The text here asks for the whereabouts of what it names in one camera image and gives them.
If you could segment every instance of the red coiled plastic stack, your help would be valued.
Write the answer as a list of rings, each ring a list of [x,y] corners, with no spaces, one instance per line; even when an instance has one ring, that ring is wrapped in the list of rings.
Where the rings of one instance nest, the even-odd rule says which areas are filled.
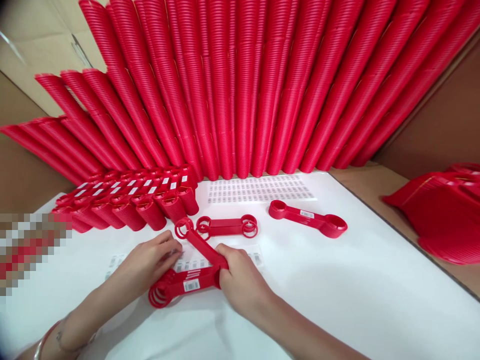
[[[170,162],[175,166],[180,166],[185,161],[150,65],[147,45],[134,3],[112,0],[111,7],[128,52],[127,60],[131,76]]]
[[[83,77],[106,107],[143,167],[151,169],[157,166],[108,77],[100,70],[93,68],[84,69]]]
[[[277,94],[282,91],[285,74],[281,73],[284,49],[290,49],[292,38],[287,33],[297,17],[297,0],[282,0],[270,3],[266,27],[266,40],[261,66],[260,94],[256,139],[251,174],[261,177],[270,154],[269,142],[272,127],[275,126]]]
[[[75,136],[54,117],[44,118],[39,124],[40,127],[49,133],[69,154],[71,159],[77,160],[90,173],[102,173],[105,167],[88,151]]]
[[[216,132],[219,148],[221,175],[231,179],[233,170],[232,144],[230,135],[230,99],[229,99],[229,3],[224,0],[209,2],[209,39],[212,65],[213,102],[216,120]]]
[[[406,0],[400,1],[396,6],[390,23],[368,60],[368,65],[320,156],[317,165],[319,169],[329,170],[333,165],[355,126],[362,119],[385,75],[420,21],[428,3],[429,0]]]
[[[102,133],[89,119],[74,97],[65,87],[62,78],[52,74],[37,74],[35,79],[62,108],[74,127],[83,135],[84,143],[107,168],[120,171],[127,169],[122,159],[115,153]]]
[[[353,1],[361,8],[362,2]],[[267,172],[278,175],[294,133],[302,97],[323,33],[325,0],[307,0],[300,4],[297,29],[293,41],[288,72],[283,86],[280,109],[273,138]]]
[[[86,107],[106,140],[111,144],[113,150],[121,157],[127,167],[131,170],[141,168],[142,165],[140,161],[82,74],[75,70],[63,70],[60,72],[60,76]]]
[[[75,171],[73,171],[69,165],[60,160],[58,156],[53,154],[33,137],[28,135],[18,125],[7,125],[0,127],[0,133],[7,135],[25,149],[38,156],[45,163],[47,163],[47,165],[70,180],[74,185],[78,186],[83,183],[83,179]]]
[[[480,2],[466,0],[460,14],[445,31],[428,57],[417,69],[395,103],[375,128],[367,143],[355,158],[354,165],[364,165],[387,141],[417,103],[442,74],[470,35],[480,25]]]
[[[64,148],[55,141],[48,133],[46,133],[41,127],[41,119],[35,119],[30,122],[19,124],[20,128],[29,134],[32,138],[36,139],[40,144],[50,150],[53,154],[58,156],[65,164],[68,164],[72,171],[83,180],[88,179],[90,176],[89,171],[75,158],[64,150]]]
[[[174,60],[172,41],[170,39],[169,24],[165,4],[159,0],[142,0],[148,33],[154,52],[154,67],[158,69],[157,81],[163,94],[165,104],[169,109],[170,118],[181,134],[183,153],[186,161],[194,169],[196,181],[204,178],[201,159],[195,140],[192,121],[187,109],[182,86]]]
[[[342,164],[351,163],[361,150],[377,124],[412,78],[415,70],[458,14],[463,2],[464,0],[438,0],[428,8],[424,20],[409,39],[369,104],[363,119],[343,148],[340,154]]]
[[[196,136],[201,145],[202,155],[205,161],[205,171],[209,180],[215,181],[219,177],[218,164],[215,159],[215,150],[212,140],[212,131],[210,129],[207,92],[204,83],[204,73],[202,67],[202,56],[200,53],[200,25],[198,12],[193,0],[167,1],[168,14],[172,26],[178,28],[178,33],[174,33],[173,41],[175,44],[177,59],[181,55],[183,58],[184,70],[180,70],[180,76],[188,84],[188,91],[191,96],[189,109],[193,114],[196,126]]]
[[[337,3],[333,5],[333,10],[336,10],[337,8],[336,4]],[[295,161],[290,164],[289,168],[286,168],[286,166],[283,167],[285,172],[289,174],[293,173],[300,164],[300,161],[302,162],[301,170],[303,172],[311,173],[314,169],[315,164],[327,145],[330,135],[337,125],[342,111],[347,105],[352,91],[357,85],[359,77],[362,75],[364,67],[367,64],[378,39],[384,31],[385,25],[390,18],[395,4],[396,0],[368,1],[361,13],[360,20],[348,49],[343,56],[342,54],[352,35],[352,30],[357,21],[360,10],[347,10],[340,13],[339,16],[333,16],[333,11],[330,14],[329,19],[331,19],[331,22],[328,22],[325,37],[323,38],[320,54],[318,56],[318,58],[321,59],[318,61],[318,64],[322,64],[318,71],[323,73],[323,76],[321,76],[320,80],[317,82],[317,84],[322,84],[320,88],[323,88],[322,94],[317,100],[318,109],[322,108],[328,89],[330,89],[330,92],[328,93],[328,98],[321,111],[318,126],[313,132],[313,136],[303,160],[302,150],[304,150],[305,147],[302,144],[304,140],[302,140],[301,134],[300,138],[297,140],[301,145],[294,149],[290,147],[289,156],[295,153]],[[332,79],[334,78],[340,60],[340,68],[338,69],[334,83],[330,88],[330,84],[332,83]],[[319,114],[320,112],[317,112],[314,118],[316,119]],[[301,128],[299,122],[295,133],[301,131]]]

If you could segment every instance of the red plastic coil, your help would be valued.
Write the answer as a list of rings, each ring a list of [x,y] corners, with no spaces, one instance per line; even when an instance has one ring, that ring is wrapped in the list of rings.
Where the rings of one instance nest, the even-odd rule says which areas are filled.
[[[162,230],[167,224],[167,219],[165,219],[164,214],[152,199],[138,204],[136,211],[154,231]]]
[[[176,194],[181,200],[187,215],[195,215],[199,212],[199,204],[195,199],[195,192],[191,187],[179,187]]]
[[[348,100],[340,121],[320,156],[318,168],[328,170],[339,156],[355,126],[362,119],[370,101],[414,31],[429,0],[399,1],[368,65]]]
[[[300,165],[300,162],[303,172],[311,173],[314,169],[342,115],[342,111],[349,101],[350,95],[357,85],[359,77],[362,75],[377,41],[384,31],[396,0],[367,1],[352,37],[352,31],[357,22],[360,9],[350,7],[345,12],[335,12],[338,9],[337,4],[337,2],[333,4],[333,10],[330,14],[317,58],[317,64],[320,64],[320,66],[316,67],[315,70],[321,73],[321,75],[312,77],[312,80],[315,79],[316,81],[313,84],[317,85],[316,99],[313,102],[315,110],[310,112],[308,108],[304,108],[307,105],[306,103],[302,105],[298,125],[293,137],[294,140],[292,141],[293,147],[290,147],[290,153],[288,154],[290,158],[287,158],[283,167],[283,170],[288,174],[292,174]],[[312,130],[317,123],[320,111],[321,116],[318,125],[305,152],[305,147],[312,135]],[[307,121],[309,124],[307,126],[308,129],[301,125],[300,119]]]
[[[35,79],[62,108],[67,117],[74,122],[74,126],[83,134],[83,138],[88,140],[89,146],[85,143],[84,145],[92,151],[97,159],[108,168],[127,170],[125,163],[106,142],[105,137],[65,87],[61,77],[53,74],[37,74]]]
[[[235,64],[236,172],[245,179],[250,171],[250,128],[260,0],[238,2]]]
[[[82,163],[72,157],[68,152],[66,152],[65,149],[53,137],[51,137],[40,127],[41,122],[35,120],[19,124],[19,126],[32,138],[36,139],[40,144],[42,144],[53,154],[58,156],[58,158],[62,160],[65,164],[68,164],[71,167],[72,171],[78,174],[83,180],[88,179],[90,173],[82,165]]]
[[[415,70],[458,14],[463,2],[464,0],[438,0],[428,7],[423,21],[410,37],[368,105],[363,119],[356,126],[343,148],[340,154],[343,164],[350,163],[362,149],[382,117],[408,84]]]
[[[156,167],[157,164],[154,158],[149,153],[137,127],[125,110],[109,78],[100,70],[93,68],[84,69],[83,78],[106,107],[121,133],[125,136],[128,144],[131,146],[131,149],[140,160],[141,165],[148,169]]]
[[[127,167],[130,170],[141,168],[142,165],[140,161],[82,74],[75,70],[63,70],[60,72],[60,76],[86,107],[106,140],[111,144],[113,150],[121,157]]]
[[[48,150],[36,139],[23,131],[18,125],[7,125],[0,127],[0,133],[19,143],[25,149],[42,159],[47,165],[62,174],[74,185],[79,186],[84,181],[68,164]]]
[[[125,226],[124,222],[120,220],[113,212],[112,204],[108,202],[94,203],[91,206],[91,210],[99,218],[110,224],[115,229],[121,229]]]
[[[169,109],[172,122],[178,128],[179,140],[183,144],[183,153],[186,161],[191,164],[196,181],[204,178],[202,163],[196,145],[195,133],[192,126],[182,85],[180,83],[177,65],[174,60],[172,40],[170,38],[169,23],[165,4],[159,0],[142,0],[138,2],[144,7],[148,26],[148,33],[152,43],[154,60],[157,71],[157,81],[163,94],[165,104]]]
[[[480,25],[480,2],[466,0],[413,78],[375,128],[352,165],[363,166],[395,132]]]
[[[45,118],[40,127],[49,133],[72,159],[76,159],[89,173],[102,173],[105,167],[56,118]]]
[[[284,74],[280,73],[284,48],[290,48],[292,39],[287,38],[289,24],[297,16],[292,0],[275,1],[268,9],[265,47],[261,66],[260,94],[251,174],[261,177],[269,155],[268,143],[272,122],[277,117],[274,107],[277,93],[283,87]]]
[[[105,64],[108,67],[126,67],[122,49],[106,9],[95,0],[80,0],[78,4]]]
[[[142,230],[147,222],[135,209],[135,206],[127,199],[113,204],[112,212],[133,231]]]
[[[208,179],[215,181],[219,177],[218,164],[215,160],[215,150],[212,140],[212,131],[208,117],[207,94],[200,54],[199,19],[193,0],[171,1],[167,0],[168,13],[175,14],[171,18],[174,26],[178,27],[177,39],[173,39],[176,48],[181,47],[184,63],[184,74],[180,72],[183,84],[188,84],[191,96],[191,114],[196,127],[196,136],[201,145],[202,155],[206,169],[204,173]]]
[[[361,7],[363,2],[354,1],[354,3]],[[273,146],[268,160],[267,172],[270,175],[278,175],[288,152],[302,96],[323,32],[324,6],[325,0],[306,0],[300,4],[295,38],[278,110]]]
[[[210,0],[209,6],[209,45],[213,70],[214,119],[216,121],[221,175],[228,180],[232,178],[234,173],[229,119],[231,115],[229,100],[229,33],[227,28],[229,3],[223,0]]]
[[[110,3],[128,52],[128,68],[140,97],[170,162],[180,166],[185,163],[185,160],[150,65],[149,53],[135,5],[131,1],[124,0],[112,0]]]

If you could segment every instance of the red plastic product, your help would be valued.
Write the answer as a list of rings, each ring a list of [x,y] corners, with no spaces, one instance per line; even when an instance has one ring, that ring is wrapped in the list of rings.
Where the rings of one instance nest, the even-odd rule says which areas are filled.
[[[320,170],[330,169],[339,156],[428,4],[429,0],[405,0],[400,1],[395,7],[389,24],[368,60],[368,65],[320,156],[317,164]]]
[[[362,7],[362,1],[353,1]],[[302,97],[319,47],[323,27],[325,0],[305,0],[300,3],[295,38],[288,61],[288,71],[281,95],[273,146],[267,172],[278,175],[294,133]]]
[[[388,114],[381,119],[352,165],[363,166],[378,151],[424,97],[479,25],[480,2],[468,1],[395,100]]]
[[[127,167],[131,170],[141,168],[140,161],[82,74],[75,70],[63,70],[60,72],[60,76],[86,107],[106,140]]]
[[[12,140],[19,143],[25,149],[38,156],[50,167],[62,174],[74,185],[79,186],[83,183],[83,179],[72,170],[70,166],[64,163],[61,159],[48,150],[45,146],[35,140],[33,137],[23,131],[18,125],[8,125],[0,127],[0,133],[10,137]]]
[[[208,234],[205,239],[212,236],[243,235],[246,238],[254,238],[259,233],[257,219],[249,214],[236,219],[210,219],[201,216],[196,221],[196,230],[201,234]]]
[[[367,1],[353,36],[361,4],[358,1],[345,1],[345,7],[340,9],[340,2],[333,3],[311,78],[313,86],[307,90],[307,93],[311,91],[315,95],[306,97],[302,105],[295,135],[283,166],[286,173],[292,174],[300,162],[303,172],[311,173],[314,169],[396,3],[396,0]],[[318,126],[314,130],[319,116]]]
[[[270,143],[277,118],[278,98],[285,78],[285,49],[290,49],[292,28],[297,18],[298,0],[274,1],[269,4],[266,42],[261,66],[260,94],[251,174],[261,177],[270,155]]]
[[[347,223],[336,215],[319,215],[317,213],[287,206],[283,201],[273,200],[268,208],[268,213],[274,219],[288,219],[293,222],[307,225],[320,230],[328,238],[336,239],[347,229]]]
[[[227,260],[195,231],[189,218],[183,218],[175,225],[175,234],[179,239],[187,239],[210,262],[212,267],[182,272],[169,269],[148,292],[148,299],[155,308],[164,308],[174,298],[186,293],[210,287],[220,289],[220,270],[229,268]]]
[[[343,148],[340,154],[343,164],[351,163],[361,150],[377,124],[458,14],[463,2],[464,0],[438,0],[432,2],[428,7],[424,20],[408,40],[375,97],[368,105],[363,119],[356,126]]]

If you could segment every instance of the white label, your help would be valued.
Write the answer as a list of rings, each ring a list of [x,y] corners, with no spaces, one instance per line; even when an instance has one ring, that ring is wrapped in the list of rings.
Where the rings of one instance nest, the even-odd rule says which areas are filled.
[[[78,194],[75,195],[75,197],[79,197],[80,195],[82,195],[82,194],[83,194],[84,192],[86,192],[86,191],[87,191],[87,189],[82,190],[82,191],[79,191]]]
[[[307,218],[315,218],[315,214],[304,210],[300,210],[300,215],[306,216]]]
[[[183,282],[183,289],[185,290],[185,292],[200,289],[200,282],[199,282],[198,279],[184,281]]]

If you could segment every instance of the red plastic handle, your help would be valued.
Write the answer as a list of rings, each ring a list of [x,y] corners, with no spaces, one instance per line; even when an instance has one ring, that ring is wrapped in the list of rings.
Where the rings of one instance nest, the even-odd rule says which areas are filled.
[[[224,235],[243,235],[246,238],[254,238],[259,233],[257,219],[249,214],[236,219],[215,219],[208,216],[201,216],[196,221],[196,230],[199,233],[206,234],[210,239],[212,236]]]
[[[274,219],[288,219],[296,223],[307,225],[320,230],[326,237],[336,239],[347,229],[347,223],[336,215],[319,215],[314,212],[301,210],[296,207],[287,206],[280,200],[273,200],[268,208],[268,213]]]

